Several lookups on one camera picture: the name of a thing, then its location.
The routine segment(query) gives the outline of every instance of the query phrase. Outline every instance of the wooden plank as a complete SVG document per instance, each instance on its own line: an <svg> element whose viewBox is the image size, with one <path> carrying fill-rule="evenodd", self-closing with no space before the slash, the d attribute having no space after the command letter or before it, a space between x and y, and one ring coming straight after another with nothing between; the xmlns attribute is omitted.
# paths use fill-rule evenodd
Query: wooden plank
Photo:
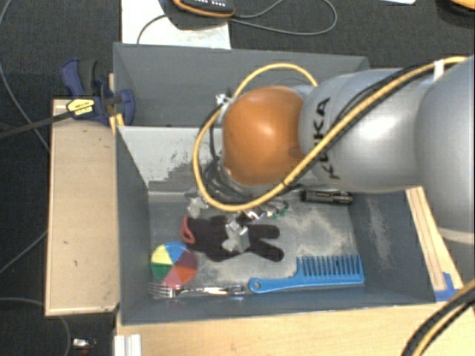
<svg viewBox="0 0 475 356"><path fill-rule="evenodd" d="M53 113L67 101L53 102ZM111 130L72 119L53 126L45 314L113 311L119 302Z"/></svg>
<svg viewBox="0 0 475 356"><path fill-rule="evenodd" d="M445 290L446 288L442 272L449 273L453 286L459 289L463 286L463 282L439 233L424 189L411 188L406 191L406 195L434 290Z"/></svg>
<svg viewBox="0 0 475 356"><path fill-rule="evenodd" d="M413 331L440 304L281 315L160 325L117 325L142 336L143 356L400 355ZM469 355L475 350L472 311L428 349L427 356Z"/></svg>

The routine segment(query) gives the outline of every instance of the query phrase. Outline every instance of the black glove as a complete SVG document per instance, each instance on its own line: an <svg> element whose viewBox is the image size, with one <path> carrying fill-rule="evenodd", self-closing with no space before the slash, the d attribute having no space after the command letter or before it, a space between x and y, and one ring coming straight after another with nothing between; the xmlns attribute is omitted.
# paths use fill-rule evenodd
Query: black glove
<svg viewBox="0 0 475 356"><path fill-rule="evenodd" d="M227 251L221 244L228 239L226 234L227 219L225 216L216 216L211 219L183 220L182 238L194 251L203 252L210 260L220 262L240 255L238 251ZM277 239L279 228L275 225L249 224L249 247L246 252L256 253L270 261L277 262L284 258L282 249L265 243L261 239Z"/></svg>

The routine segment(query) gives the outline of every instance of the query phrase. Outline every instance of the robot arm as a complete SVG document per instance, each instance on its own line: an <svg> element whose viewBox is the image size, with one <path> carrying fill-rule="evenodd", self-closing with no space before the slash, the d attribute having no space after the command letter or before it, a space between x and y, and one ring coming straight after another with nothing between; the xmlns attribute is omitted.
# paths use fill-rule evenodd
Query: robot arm
<svg viewBox="0 0 475 356"><path fill-rule="evenodd" d="M243 211L302 175L308 188L371 194L421 185L441 227L473 236L474 58L446 63L457 65L438 79L426 65L245 93L224 114L217 173L250 202L218 202L201 180L205 200ZM194 172L199 182L197 161Z"/></svg>

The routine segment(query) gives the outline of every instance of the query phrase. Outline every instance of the blue clamp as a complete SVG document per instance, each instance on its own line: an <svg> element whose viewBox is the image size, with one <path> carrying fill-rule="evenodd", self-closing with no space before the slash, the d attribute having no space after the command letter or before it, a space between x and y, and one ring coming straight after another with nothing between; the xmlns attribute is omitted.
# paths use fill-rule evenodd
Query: blue clamp
<svg viewBox="0 0 475 356"><path fill-rule="evenodd" d="M94 101L94 106L87 113L73 115L73 118L92 120L108 126L109 117L112 114L106 107L113 105L115 112L120 112L124 116L124 123L130 125L135 113L132 91L124 89L119 92L119 98L114 97L107 83L95 77L96 65L95 59L81 61L78 58L72 58L61 66L61 78L71 98L87 97Z"/></svg>
<svg viewBox="0 0 475 356"><path fill-rule="evenodd" d="M445 290L435 290L434 295L436 296L437 302L445 302L452 298L452 296L458 292L458 289L453 287L452 277L449 273L442 272L445 281Z"/></svg>

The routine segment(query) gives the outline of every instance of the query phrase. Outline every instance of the metal fork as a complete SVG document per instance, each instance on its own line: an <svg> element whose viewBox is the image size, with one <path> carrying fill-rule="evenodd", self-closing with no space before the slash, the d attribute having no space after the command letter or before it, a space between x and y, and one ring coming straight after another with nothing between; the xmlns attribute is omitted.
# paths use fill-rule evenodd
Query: metal fork
<svg viewBox="0 0 475 356"><path fill-rule="evenodd" d="M149 283L148 292L154 296L154 299L176 298L179 295L187 297L206 297L213 295L242 295L244 294L243 285L202 287L193 289L173 289L160 283Z"/></svg>

